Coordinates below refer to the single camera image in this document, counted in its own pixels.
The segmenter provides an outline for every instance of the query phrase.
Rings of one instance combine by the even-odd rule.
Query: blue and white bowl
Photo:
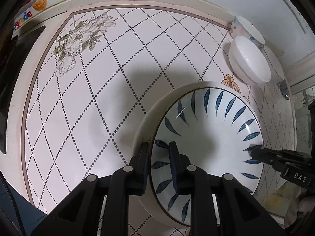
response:
[[[251,40],[257,47],[265,45],[265,39],[261,33],[247,19],[236,16],[232,22],[230,33],[233,39],[241,35]]]
[[[252,160],[249,151],[254,146],[262,147],[263,139],[253,110],[233,89],[214,82],[192,83],[178,89],[149,111],[134,148],[142,140],[151,142],[148,186],[146,193],[139,197],[140,202],[160,222],[187,228],[190,226],[190,195],[175,193],[168,144],[176,141],[179,152],[187,155],[192,164],[216,176],[231,173],[253,193],[263,164]],[[168,97],[173,92],[179,95],[169,104]],[[167,105],[157,118],[155,111]],[[146,121],[151,122],[152,129]]]

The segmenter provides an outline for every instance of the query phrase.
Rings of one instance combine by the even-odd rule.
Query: screw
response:
[[[188,165],[188,166],[187,166],[187,169],[188,169],[189,171],[195,171],[195,170],[197,169],[197,167],[196,167],[195,165]]]
[[[224,179],[231,181],[233,179],[233,176],[231,174],[227,173],[227,174],[224,174]]]
[[[125,172],[130,172],[132,170],[133,170],[132,166],[125,166],[125,167],[123,167],[123,171],[125,171]]]
[[[89,182],[93,182],[96,180],[96,175],[89,175],[87,176],[86,180],[88,180]]]

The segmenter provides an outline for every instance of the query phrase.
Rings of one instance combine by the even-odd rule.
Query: black cable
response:
[[[16,205],[16,202],[15,202],[15,199],[14,199],[14,197],[13,197],[13,195],[12,195],[12,192],[11,192],[11,190],[10,190],[8,184],[7,184],[7,181],[6,181],[6,179],[4,178],[4,176],[3,176],[3,174],[2,174],[1,171],[0,171],[0,179],[1,179],[1,182],[3,183],[5,189],[6,189],[8,195],[9,195],[9,197],[10,197],[11,203],[12,203],[13,208],[14,208],[14,212],[15,212],[16,219],[17,219],[17,221],[18,221],[18,223],[19,223],[20,232],[21,232],[22,236],[27,236],[27,235],[26,235],[26,232],[25,232],[25,229],[24,229],[24,226],[23,226],[23,223],[22,223],[21,216],[20,216],[20,214],[19,214],[18,206]]]

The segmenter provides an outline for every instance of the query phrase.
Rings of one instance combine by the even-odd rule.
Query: bowl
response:
[[[271,73],[267,60],[257,46],[244,36],[238,35],[231,43],[229,61],[234,73],[247,84],[264,84]]]
[[[276,57],[276,55],[273,53],[273,51],[266,45],[262,46],[260,48],[260,51],[264,55],[265,59],[268,62],[270,73],[271,73],[271,83],[278,83],[281,81],[284,81],[284,71],[282,69],[282,66]]]
[[[207,173],[232,173],[251,193],[258,185],[262,164],[249,155],[253,146],[263,146],[257,117],[239,93],[223,84],[202,81],[168,93],[142,120],[133,155],[139,154],[143,141],[150,143],[150,168],[145,194],[139,200],[166,225],[190,227],[190,196],[176,196],[171,182],[170,141],[176,141],[179,152]]]
[[[265,45],[265,39],[261,33],[247,19],[236,16],[232,22],[230,33],[233,39],[241,35],[251,40],[257,47]]]

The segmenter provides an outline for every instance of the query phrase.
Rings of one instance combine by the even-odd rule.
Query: dotted diamond pattern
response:
[[[234,76],[227,57],[229,32],[187,15],[141,8],[94,10],[72,17],[59,35],[105,11],[116,26],[101,34],[101,42],[77,54],[75,68],[59,78],[53,44],[35,81],[25,162],[34,203],[46,213],[89,174],[107,176],[128,164],[136,129],[159,98],[185,83],[221,83],[226,74]],[[291,103],[278,86],[234,81],[260,121],[265,146],[292,150]],[[279,173],[264,165],[254,196],[262,202],[283,183]],[[129,217],[130,235],[184,235],[184,230],[156,221],[134,197]]]

